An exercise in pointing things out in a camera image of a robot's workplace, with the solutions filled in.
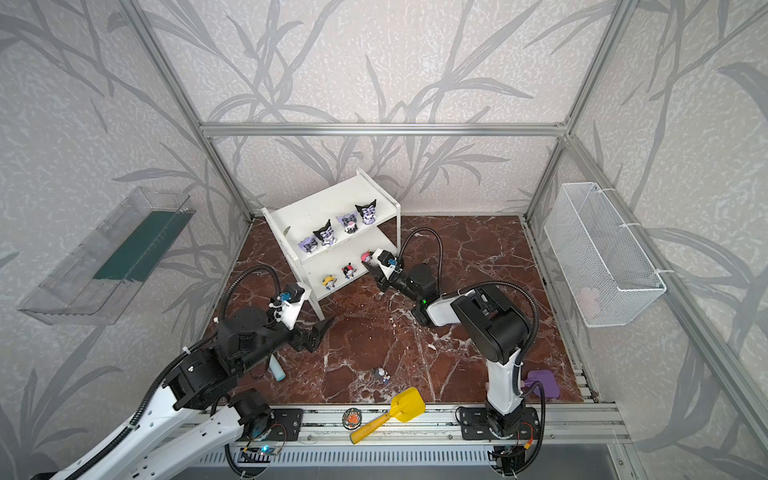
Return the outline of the yellow doraemon figure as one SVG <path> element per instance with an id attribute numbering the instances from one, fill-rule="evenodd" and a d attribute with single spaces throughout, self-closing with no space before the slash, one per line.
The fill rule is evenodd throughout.
<path id="1" fill-rule="evenodd" d="M 334 290 L 336 288 L 337 278 L 333 275 L 328 275 L 323 278 L 322 285 L 323 287 L 328 290 Z"/>

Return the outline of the black eared kuromi figure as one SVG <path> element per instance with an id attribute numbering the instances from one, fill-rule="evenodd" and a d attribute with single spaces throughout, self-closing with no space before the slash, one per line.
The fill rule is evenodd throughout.
<path id="1" fill-rule="evenodd" d="M 377 200 L 374 199 L 363 205 L 356 205 L 355 208 L 364 225 L 373 225 L 376 222 Z"/>

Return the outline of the purple striped bow kuromi figure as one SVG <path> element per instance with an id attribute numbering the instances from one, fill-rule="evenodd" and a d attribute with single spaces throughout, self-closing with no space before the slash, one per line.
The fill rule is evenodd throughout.
<path id="1" fill-rule="evenodd" d="M 349 212 L 337 216 L 336 219 L 346 234 L 351 235 L 358 231 L 359 226 L 356 212 Z"/>

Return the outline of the small dark figure front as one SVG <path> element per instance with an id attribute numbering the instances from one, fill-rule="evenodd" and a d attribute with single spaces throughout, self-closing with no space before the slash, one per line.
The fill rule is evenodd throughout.
<path id="1" fill-rule="evenodd" d="M 384 368 L 377 368 L 374 370 L 374 376 L 381 382 L 381 383 L 388 383 L 391 379 L 389 373 Z"/>

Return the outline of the purple kuromi figure black bow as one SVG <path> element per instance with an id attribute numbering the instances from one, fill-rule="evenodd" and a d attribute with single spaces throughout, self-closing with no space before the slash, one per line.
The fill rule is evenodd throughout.
<path id="1" fill-rule="evenodd" d="M 314 235 L 311 235 L 301 240 L 298 246 L 304 253 L 312 254 L 318 250 L 320 244 L 318 243 L 318 239 Z"/>

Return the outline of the black hooded kuromi figure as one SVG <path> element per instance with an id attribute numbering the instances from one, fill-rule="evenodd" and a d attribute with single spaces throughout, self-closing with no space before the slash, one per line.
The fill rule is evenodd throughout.
<path id="1" fill-rule="evenodd" d="M 330 220 L 327 220 L 326 223 L 318 230 L 314 230 L 313 235 L 318 240 L 318 242 L 325 247 L 332 246 L 336 242 L 335 232 Z"/>

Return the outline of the red cap doraemon figure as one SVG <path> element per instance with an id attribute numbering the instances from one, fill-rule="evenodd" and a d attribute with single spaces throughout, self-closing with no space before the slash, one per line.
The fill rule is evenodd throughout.
<path id="1" fill-rule="evenodd" d="M 348 263 L 342 268 L 342 273 L 346 279 L 352 279 L 355 277 L 356 268 L 351 263 Z"/>

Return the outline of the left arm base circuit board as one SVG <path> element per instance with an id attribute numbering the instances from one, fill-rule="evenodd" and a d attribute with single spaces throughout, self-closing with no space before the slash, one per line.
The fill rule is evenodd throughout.
<path id="1" fill-rule="evenodd" d="M 276 445 L 246 447 L 241 450 L 240 461 L 246 464 L 266 464 L 275 460 L 282 452 Z"/>

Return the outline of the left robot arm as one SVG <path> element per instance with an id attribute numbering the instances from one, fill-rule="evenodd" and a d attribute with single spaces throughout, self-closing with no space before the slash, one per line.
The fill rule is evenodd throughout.
<path id="1" fill-rule="evenodd" d="M 268 308 L 229 313 L 235 289 L 259 272 L 275 285 Z M 333 321 L 297 325 L 310 294 L 302 283 L 281 287 L 268 265 L 241 273 L 223 295 L 215 330 L 161 371 L 136 412 L 80 459 L 43 478 L 168 479 L 218 447 L 268 434 L 275 419 L 264 398 L 255 389 L 234 390 L 246 373 L 267 365 L 285 345 L 297 352 L 317 350 Z"/>

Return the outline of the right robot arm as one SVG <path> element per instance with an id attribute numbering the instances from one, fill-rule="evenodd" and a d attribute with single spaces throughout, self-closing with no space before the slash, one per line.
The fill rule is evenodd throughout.
<path id="1" fill-rule="evenodd" d="M 444 293 L 441 273 L 444 248 L 439 234 L 420 227 L 436 239 L 437 271 L 425 263 L 408 269 L 402 253 L 377 249 L 361 255 L 363 266 L 379 290 L 394 289 L 414 302 L 412 315 L 426 327 L 460 324 L 486 360 L 486 409 L 498 430 L 523 415 L 527 392 L 521 386 L 525 356 L 538 335 L 541 314 L 534 296 L 519 284 L 485 280 Z"/>

